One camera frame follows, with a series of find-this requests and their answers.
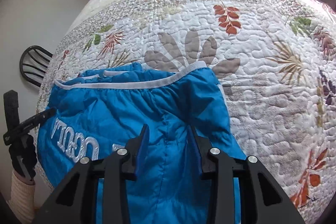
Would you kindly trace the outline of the cream knit sleeve forearm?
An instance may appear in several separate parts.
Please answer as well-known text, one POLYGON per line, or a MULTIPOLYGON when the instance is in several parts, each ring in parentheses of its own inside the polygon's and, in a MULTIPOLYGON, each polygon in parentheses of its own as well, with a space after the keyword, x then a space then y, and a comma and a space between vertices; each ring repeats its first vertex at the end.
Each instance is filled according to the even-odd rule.
POLYGON ((28 180, 13 170, 11 194, 7 204, 20 223, 31 223, 35 217, 34 194, 34 180, 28 180))

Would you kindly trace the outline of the left gloved hand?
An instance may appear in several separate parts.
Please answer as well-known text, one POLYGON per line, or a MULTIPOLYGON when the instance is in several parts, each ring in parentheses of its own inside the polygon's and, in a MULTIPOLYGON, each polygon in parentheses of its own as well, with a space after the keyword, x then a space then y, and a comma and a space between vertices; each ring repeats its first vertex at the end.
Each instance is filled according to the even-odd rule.
POLYGON ((15 176, 27 185, 34 185, 37 164, 34 138, 29 134, 23 136, 10 145, 9 153, 15 176))

